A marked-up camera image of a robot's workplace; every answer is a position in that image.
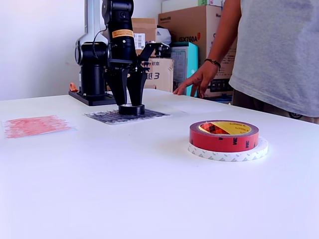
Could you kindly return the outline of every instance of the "yellow label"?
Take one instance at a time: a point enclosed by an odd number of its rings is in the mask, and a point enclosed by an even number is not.
[[[230,135],[238,135],[238,134],[244,134],[244,133],[249,133],[251,131],[251,128],[245,124],[241,123],[235,123],[235,122],[226,122],[226,121],[221,121],[221,122],[207,122],[211,123],[222,130],[226,131]],[[199,129],[203,132],[210,133],[203,129],[201,126],[199,126]]]
[[[117,31],[114,31],[114,32],[112,33],[112,36],[113,36],[113,38],[121,37],[121,36],[134,37],[134,34],[133,34],[133,31],[125,29],[125,30],[117,30]]]

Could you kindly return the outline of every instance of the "white tape roll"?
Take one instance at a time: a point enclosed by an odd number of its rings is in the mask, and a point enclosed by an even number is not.
[[[252,150],[240,153],[221,153],[212,152],[197,148],[191,143],[189,144],[188,151],[201,158],[211,159],[223,162],[245,162],[260,159],[268,153],[268,142],[264,138],[258,139],[258,146]]]

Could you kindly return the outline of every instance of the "red tape roll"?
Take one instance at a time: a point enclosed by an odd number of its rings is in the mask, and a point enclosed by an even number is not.
[[[213,152],[243,152],[258,145],[259,129],[248,123],[211,120],[190,126],[189,142]]]

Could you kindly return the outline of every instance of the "black cylinder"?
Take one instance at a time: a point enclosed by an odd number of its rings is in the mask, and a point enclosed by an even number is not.
[[[87,96],[105,94],[105,83],[103,79],[104,67],[84,64],[81,67],[81,92]]]
[[[119,106],[119,114],[124,116],[140,116],[145,114],[145,106],[132,106],[130,104]]]
[[[111,6],[109,32],[111,38],[111,57],[113,59],[136,61],[135,42],[133,36],[132,0],[114,0]]]

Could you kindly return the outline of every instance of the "table surface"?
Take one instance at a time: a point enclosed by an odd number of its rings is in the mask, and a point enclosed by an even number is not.
[[[0,119],[58,115],[77,130],[0,140],[1,239],[317,239],[319,126],[156,90],[169,117],[107,125],[70,96],[0,102]],[[189,126],[259,127],[267,157],[187,151]]]

